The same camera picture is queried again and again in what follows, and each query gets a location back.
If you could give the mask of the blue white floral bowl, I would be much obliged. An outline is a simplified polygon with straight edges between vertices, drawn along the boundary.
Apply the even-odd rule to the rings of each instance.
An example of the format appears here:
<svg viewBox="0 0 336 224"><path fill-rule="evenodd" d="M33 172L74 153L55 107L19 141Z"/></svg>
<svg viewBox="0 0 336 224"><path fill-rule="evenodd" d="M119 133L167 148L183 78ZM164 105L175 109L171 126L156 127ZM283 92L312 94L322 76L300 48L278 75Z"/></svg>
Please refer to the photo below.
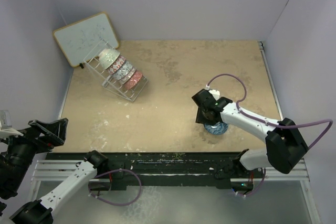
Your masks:
<svg viewBox="0 0 336 224"><path fill-rule="evenodd" d="M215 125L204 124L204 128L210 134L222 135L228 130L228 124L222 122L218 122Z"/></svg>

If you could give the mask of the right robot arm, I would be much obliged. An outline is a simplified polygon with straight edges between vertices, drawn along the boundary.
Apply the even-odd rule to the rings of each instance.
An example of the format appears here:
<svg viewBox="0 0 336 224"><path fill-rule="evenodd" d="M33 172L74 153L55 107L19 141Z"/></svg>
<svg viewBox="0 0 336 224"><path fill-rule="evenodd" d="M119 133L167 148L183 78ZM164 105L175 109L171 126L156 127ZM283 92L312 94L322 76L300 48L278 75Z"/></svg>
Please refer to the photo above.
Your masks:
<svg viewBox="0 0 336 224"><path fill-rule="evenodd" d="M246 177L257 168L272 167L289 174L304 157L309 148L293 120L277 121L239 108L231 99L215 98L210 91L202 89L192 96L197 105L196 123L214 126L225 123L242 129L265 143L258 150L245 149L232 161L234 173Z"/></svg>

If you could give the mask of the whiteboard with wooden frame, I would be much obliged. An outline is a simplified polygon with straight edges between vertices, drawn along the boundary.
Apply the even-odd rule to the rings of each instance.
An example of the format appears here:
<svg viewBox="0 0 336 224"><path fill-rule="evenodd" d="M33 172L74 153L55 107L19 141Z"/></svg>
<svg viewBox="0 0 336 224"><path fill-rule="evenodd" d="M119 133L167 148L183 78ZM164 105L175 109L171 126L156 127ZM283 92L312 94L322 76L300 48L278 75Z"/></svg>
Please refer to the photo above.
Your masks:
<svg viewBox="0 0 336 224"><path fill-rule="evenodd" d="M105 46L119 47L112 23L105 12L56 29L53 37L72 67L94 58Z"/></svg>

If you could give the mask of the green white patterned bowl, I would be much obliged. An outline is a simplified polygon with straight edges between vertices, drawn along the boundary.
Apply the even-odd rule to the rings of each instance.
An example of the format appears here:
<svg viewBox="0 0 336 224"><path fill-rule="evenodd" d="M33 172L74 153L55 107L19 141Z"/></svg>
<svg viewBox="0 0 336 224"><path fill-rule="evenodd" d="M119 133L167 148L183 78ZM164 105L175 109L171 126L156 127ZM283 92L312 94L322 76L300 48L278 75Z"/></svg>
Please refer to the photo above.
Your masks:
<svg viewBox="0 0 336 224"><path fill-rule="evenodd" d="M108 69L116 61L119 55L120 55L120 52L113 48L103 49L98 54L99 63L104 70Z"/></svg>

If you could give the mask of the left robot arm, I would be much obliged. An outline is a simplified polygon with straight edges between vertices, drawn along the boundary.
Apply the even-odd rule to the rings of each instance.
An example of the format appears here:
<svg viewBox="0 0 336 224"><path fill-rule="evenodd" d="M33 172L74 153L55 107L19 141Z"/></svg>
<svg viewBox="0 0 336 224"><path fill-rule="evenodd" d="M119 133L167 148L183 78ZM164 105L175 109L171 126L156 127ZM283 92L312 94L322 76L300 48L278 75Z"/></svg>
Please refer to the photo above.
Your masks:
<svg viewBox="0 0 336 224"><path fill-rule="evenodd" d="M1 199L17 195L36 154L62 146L66 140L68 119L51 123L32 120L29 127L16 130L1 120L1 142L7 150L1 153ZM25 203L10 217L1 216L1 223L53 223L60 208L89 180L104 177L108 159L98 151L87 153L62 183L40 199Z"/></svg>

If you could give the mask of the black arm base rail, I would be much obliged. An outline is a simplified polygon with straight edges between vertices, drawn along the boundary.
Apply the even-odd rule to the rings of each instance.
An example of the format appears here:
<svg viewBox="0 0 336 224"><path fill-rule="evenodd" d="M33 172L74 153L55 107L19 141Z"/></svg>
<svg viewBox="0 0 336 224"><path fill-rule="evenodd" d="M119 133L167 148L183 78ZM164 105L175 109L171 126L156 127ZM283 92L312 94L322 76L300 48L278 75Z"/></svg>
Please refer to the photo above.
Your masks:
<svg viewBox="0 0 336 224"><path fill-rule="evenodd" d="M100 181L112 190L128 186L237 187L251 190L252 183L266 178L269 168L238 175L233 170L237 152L105 153L108 162L98 169Z"/></svg>

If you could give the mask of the pink red patterned bowl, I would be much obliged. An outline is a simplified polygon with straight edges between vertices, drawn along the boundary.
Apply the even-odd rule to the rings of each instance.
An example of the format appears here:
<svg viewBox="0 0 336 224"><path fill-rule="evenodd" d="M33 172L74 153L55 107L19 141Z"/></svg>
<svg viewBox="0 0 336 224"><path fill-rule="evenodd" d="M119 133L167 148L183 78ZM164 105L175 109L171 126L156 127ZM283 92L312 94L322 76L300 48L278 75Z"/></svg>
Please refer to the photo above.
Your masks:
<svg viewBox="0 0 336 224"><path fill-rule="evenodd" d="M140 71L136 71L132 77L124 84L126 90L132 89L141 80L143 74Z"/></svg>

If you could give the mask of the grey black patterned bowl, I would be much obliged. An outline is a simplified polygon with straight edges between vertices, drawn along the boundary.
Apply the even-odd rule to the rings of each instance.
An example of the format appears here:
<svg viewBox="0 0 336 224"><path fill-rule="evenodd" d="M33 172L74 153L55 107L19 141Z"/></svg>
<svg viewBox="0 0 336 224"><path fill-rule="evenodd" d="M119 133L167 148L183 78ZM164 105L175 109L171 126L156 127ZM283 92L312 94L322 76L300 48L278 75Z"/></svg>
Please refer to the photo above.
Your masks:
<svg viewBox="0 0 336 224"><path fill-rule="evenodd" d="M132 68L133 65L129 61L125 61L119 70L113 74L113 78L117 81L121 80L130 72Z"/></svg>

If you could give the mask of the red white patterned bowl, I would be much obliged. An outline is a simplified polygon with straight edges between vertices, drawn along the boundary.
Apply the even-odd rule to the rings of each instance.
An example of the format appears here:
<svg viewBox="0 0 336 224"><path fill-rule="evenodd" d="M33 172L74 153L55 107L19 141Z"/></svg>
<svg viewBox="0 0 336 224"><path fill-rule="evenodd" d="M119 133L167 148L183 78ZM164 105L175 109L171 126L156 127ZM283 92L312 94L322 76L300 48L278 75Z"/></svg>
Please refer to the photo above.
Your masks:
<svg viewBox="0 0 336 224"><path fill-rule="evenodd" d="M113 75L114 73L116 73L121 67L122 65L126 62L126 59L124 56L120 55L115 62L107 69L108 73L110 75Z"/></svg>

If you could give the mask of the brown white patterned bowl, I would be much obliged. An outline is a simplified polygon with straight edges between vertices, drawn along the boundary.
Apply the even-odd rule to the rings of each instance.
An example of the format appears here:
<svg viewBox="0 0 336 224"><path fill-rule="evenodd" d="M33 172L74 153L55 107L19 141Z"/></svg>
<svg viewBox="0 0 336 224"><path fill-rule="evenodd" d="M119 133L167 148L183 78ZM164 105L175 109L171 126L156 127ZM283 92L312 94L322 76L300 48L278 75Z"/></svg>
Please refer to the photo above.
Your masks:
<svg viewBox="0 0 336 224"><path fill-rule="evenodd" d="M136 72L136 68L133 67L119 82L121 85L124 85Z"/></svg>

